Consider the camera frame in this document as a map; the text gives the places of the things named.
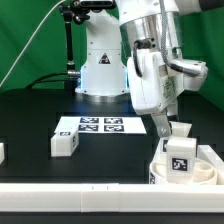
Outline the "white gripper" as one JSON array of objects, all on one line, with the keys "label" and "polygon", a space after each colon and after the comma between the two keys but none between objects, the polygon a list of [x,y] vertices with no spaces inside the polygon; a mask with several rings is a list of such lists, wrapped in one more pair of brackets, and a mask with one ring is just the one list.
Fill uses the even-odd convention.
[{"label": "white gripper", "polygon": [[183,68],[177,72],[165,65],[160,52],[138,50],[137,59],[141,77],[136,74],[133,57],[127,62],[132,106],[138,115],[152,114],[158,136],[169,137],[168,119],[178,120],[178,101],[175,99],[184,90],[198,91],[201,88],[208,74],[206,63],[183,59],[180,55],[171,61]]}]

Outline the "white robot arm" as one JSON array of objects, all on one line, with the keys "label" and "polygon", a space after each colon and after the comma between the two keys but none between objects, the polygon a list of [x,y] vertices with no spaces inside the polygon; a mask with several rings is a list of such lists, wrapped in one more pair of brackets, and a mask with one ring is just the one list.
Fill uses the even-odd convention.
[{"label": "white robot arm", "polygon": [[135,112],[149,114],[161,137],[172,133],[177,97],[197,91],[208,68],[181,52],[179,17],[224,7],[224,0],[79,0],[87,15],[81,90],[99,98],[130,91]]}]

